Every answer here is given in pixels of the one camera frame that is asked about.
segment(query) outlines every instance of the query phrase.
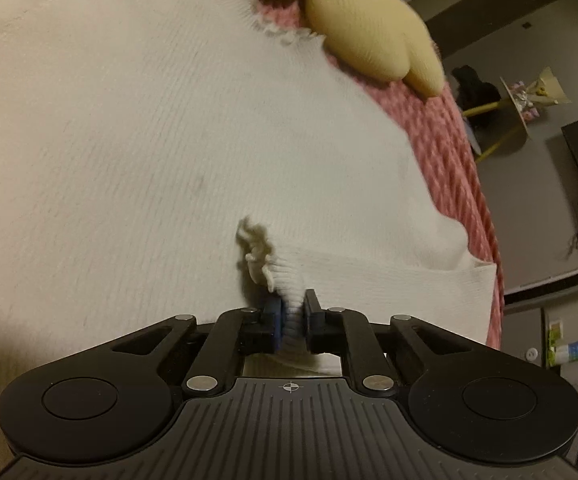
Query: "ribbed black surface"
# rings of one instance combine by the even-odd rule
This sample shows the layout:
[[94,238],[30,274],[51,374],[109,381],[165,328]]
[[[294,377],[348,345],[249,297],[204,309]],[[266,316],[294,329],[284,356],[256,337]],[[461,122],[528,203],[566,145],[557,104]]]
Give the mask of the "ribbed black surface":
[[388,399],[342,379],[240,378],[222,396],[187,402],[152,446],[115,463],[60,467],[20,458],[2,480],[565,480],[560,459],[519,468],[462,462],[427,444]]

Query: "stuffed toy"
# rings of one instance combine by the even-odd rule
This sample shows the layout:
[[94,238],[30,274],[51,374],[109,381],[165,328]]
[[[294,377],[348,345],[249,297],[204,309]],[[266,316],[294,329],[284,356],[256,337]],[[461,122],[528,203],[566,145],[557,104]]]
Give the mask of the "stuffed toy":
[[422,19],[402,0],[305,0],[325,46],[367,76],[400,79],[422,97],[440,95],[444,72]]

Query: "pink blanket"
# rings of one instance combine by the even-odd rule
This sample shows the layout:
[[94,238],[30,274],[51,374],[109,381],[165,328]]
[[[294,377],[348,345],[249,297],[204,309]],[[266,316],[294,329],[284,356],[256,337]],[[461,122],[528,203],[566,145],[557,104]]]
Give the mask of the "pink blanket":
[[[260,0],[259,8],[278,25],[304,26],[300,22],[298,0]],[[329,56],[329,59],[406,130],[435,206],[464,225],[469,234],[469,250],[474,256],[498,264],[486,342],[499,348],[504,297],[498,242],[460,112],[449,86],[445,86],[442,96],[423,102],[402,82],[378,84],[343,66],[335,57]]]

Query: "yellow stand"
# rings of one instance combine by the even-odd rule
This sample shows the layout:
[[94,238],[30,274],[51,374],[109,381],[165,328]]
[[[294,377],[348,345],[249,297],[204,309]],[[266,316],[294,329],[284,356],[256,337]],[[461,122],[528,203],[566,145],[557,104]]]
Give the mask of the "yellow stand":
[[[496,103],[489,103],[488,105],[476,106],[475,108],[470,108],[469,110],[464,110],[462,116],[465,118],[473,117],[480,114],[486,114],[487,112],[492,112],[493,110],[498,110],[505,105],[510,104],[510,99],[502,99]],[[485,160],[489,155],[491,155],[495,150],[502,146],[505,142],[511,139],[518,131],[524,131],[524,123],[518,124],[516,127],[512,128],[510,131],[505,133],[498,142],[493,144],[487,150],[485,150],[478,158],[476,158],[476,164]]]
[[463,117],[473,117],[480,114],[486,114],[487,112],[492,112],[493,110],[498,110],[504,101],[498,101],[497,103],[489,103],[488,105],[476,106],[475,108],[469,108],[469,110],[464,110],[462,112]]

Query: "circular pad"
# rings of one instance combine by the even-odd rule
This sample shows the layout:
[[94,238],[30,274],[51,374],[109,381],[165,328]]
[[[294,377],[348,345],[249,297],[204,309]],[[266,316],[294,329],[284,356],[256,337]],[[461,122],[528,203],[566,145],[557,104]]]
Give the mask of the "circular pad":
[[535,408],[536,396],[526,385],[502,377],[478,379],[462,394],[465,404],[479,415],[493,420],[513,420]]
[[54,384],[42,398],[49,413],[69,420],[85,420],[102,415],[117,400],[118,391],[114,386],[100,379],[86,377]]

